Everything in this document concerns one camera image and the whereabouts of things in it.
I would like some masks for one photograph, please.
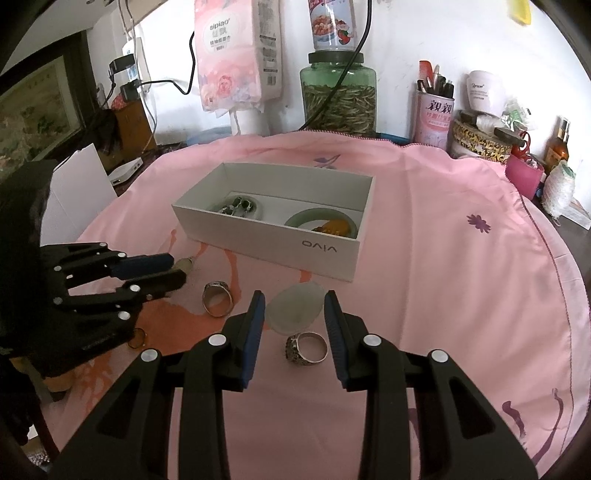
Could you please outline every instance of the green glass jar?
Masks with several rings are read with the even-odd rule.
[[[343,50],[310,53],[308,58],[311,65],[300,72],[306,121],[322,105],[353,54],[352,51]],[[376,74],[362,63],[363,54],[359,53],[326,110],[308,128],[363,137],[375,136]]]

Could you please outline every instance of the jar lid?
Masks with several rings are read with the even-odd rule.
[[[308,55],[310,63],[349,63],[354,51],[351,50],[319,50]],[[363,63],[363,54],[359,52],[355,63]]]

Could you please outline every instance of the ring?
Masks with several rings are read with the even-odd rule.
[[[304,356],[304,354],[300,350],[300,339],[304,338],[313,338],[321,344],[323,351],[323,356],[321,359],[312,360]],[[329,347],[326,344],[326,340],[322,337],[322,335],[319,335],[318,333],[314,332],[303,332],[298,333],[296,335],[292,335],[287,339],[287,342],[285,343],[285,358],[297,365],[304,365],[307,367],[308,365],[319,364],[326,358],[326,355],[328,355],[328,353]]]
[[[226,199],[223,204],[212,209],[214,212],[241,218],[261,219],[261,207],[254,198],[238,196]]]
[[[143,348],[146,346],[147,338],[148,335],[146,334],[145,330],[143,328],[136,327],[134,328],[134,337],[129,342],[127,342],[127,346],[134,350]]]
[[[212,301],[212,299],[214,297],[216,297],[220,293],[222,295],[225,295],[228,298],[228,300],[230,301],[230,305],[228,306],[228,309],[224,313],[213,314],[209,310],[211,307],[210,302]],[[218,319],[218,318],[225,317],[234,308],[234,298],[232,298],[232,293],[230,292],[230,287],[228,287],[228,284],[223,281],[212,281],[212,282],[208,283],[207,285],[205,285],[205,288],[203,289],[202,300],[203,300],[203,307],[205,308],[205,311],[208,314],[210,314],[213,318]]]

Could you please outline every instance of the plastic bag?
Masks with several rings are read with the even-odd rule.
[[[195,51],[205,111],[260,108],[278,98],[278,0],[195,0]]]

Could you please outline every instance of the vivo box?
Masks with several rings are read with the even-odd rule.
[[[327,168],[222,163],[173,204],[189,238],[250,257],[352,281],[368,227],[374,179]],[[262,219],[212,212],[227,197],[246,195]],[[356,239],[284,226],[292,215],[317,207],[347,214]],[[321,226],[325,220],[306,224]]]

